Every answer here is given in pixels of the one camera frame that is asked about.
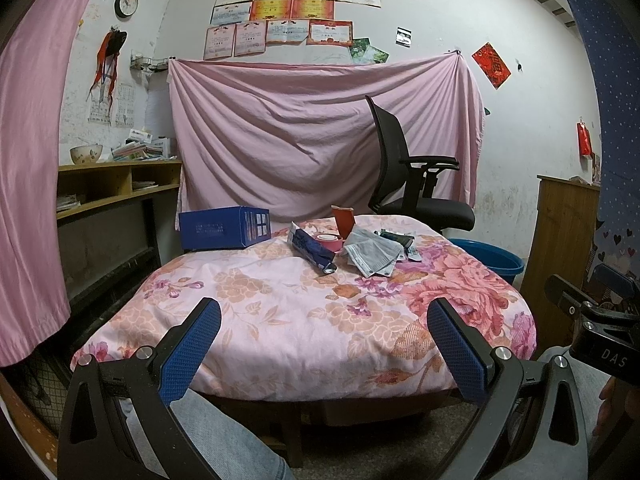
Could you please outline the person's right hand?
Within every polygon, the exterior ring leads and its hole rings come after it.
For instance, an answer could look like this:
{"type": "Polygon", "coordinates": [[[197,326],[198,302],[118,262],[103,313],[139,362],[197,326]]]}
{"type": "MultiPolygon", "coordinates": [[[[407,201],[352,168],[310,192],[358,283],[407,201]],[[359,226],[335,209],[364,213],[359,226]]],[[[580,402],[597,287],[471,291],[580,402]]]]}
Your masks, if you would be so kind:
{"type": "Polygon", "coordinates": [[[636,418],[636,404],[634,392],[626,382],[622,382],[614,376],[608,378],[600,391],[599,399],[602,401],[596,426],[592,430],[595,437],[607,432],[614,424],[614,418],[626,413],[630,418],[636,418]]]}

